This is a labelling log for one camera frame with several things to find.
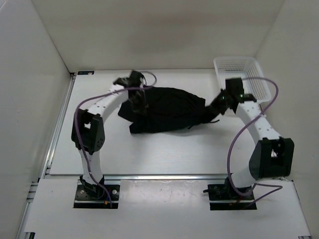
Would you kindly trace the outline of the black shorts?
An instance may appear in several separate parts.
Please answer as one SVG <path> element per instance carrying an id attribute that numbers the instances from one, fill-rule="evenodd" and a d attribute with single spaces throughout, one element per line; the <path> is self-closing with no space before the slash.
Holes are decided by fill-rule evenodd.
<path id="1" fill-rule="evenodd" d="M 122 103 L 118 116 L 131 122 L 131 134 L 159 133 L 210 123 L 219 114 L 205 99 L 187 91 L 152 87 L 145 91 L 146 108 L 135 109 L 134 100 Z"/>

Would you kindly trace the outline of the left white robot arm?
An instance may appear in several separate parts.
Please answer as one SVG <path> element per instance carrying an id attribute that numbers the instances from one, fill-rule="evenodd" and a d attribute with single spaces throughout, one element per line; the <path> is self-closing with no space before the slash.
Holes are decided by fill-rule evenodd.
<path id="1" fill-rule="evenodd" d="M 82 160 L 80 182 L 93 200 L 112 204 L 100 165 L 100 150 L 105 142 L 104 123 L 126 101 L 130 102 L 133 112 L 146 114 L 145 91 L 150 86 L 146 85 L 144 74 L 144 71 L 132 70 L 128 77 L 117 78 L 106 94 L 85 99 L 76 107 L 71 139 Z"/>

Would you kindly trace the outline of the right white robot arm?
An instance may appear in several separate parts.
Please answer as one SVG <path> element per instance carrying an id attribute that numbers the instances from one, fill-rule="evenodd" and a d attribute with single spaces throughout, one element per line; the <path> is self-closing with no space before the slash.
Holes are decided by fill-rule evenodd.
<path id="1" fill-rule="evenodd" d="M 209 105 L 218 115 L 231 109 L 244 123 L 244 127 L 232 140 L 227 153 L 227 178 L 224 194 L 229 199 L 249 196 L 253 186 L 266 178 L 287 177 L 291 173 L 295 144 L 291 138 L 282 137 L 269 124 L 260 110 L 253 94 L 244 91 L 244 78 L 229 78 L 225 80 L 225 88 Z M 230 159 L 235 142 L 240 134 L 247 130 L 255 148 L 248 165 L 240 171 L 231 172 Z"/>

